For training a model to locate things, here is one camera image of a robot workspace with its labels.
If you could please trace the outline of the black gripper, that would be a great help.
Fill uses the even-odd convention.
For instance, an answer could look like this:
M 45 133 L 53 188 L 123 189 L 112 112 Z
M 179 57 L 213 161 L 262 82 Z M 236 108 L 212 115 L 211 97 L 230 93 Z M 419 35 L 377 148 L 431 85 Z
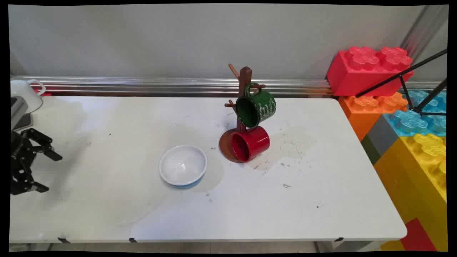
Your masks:
M 53 161 L 60 161 L 62 156 L 54 151 L 52 141 L 52 138 L 33 128 L 23 130 L 21 134 L 15 131 L 10 132 L 11 195 L 19 195 L 31 191 L 44 193 L 49 190 L 49 187 L 33 179 L 32 171 L 29 167 L 23 167 L 20 153 L 21 149 L 24 148 L 27 153 L 42 153 Z

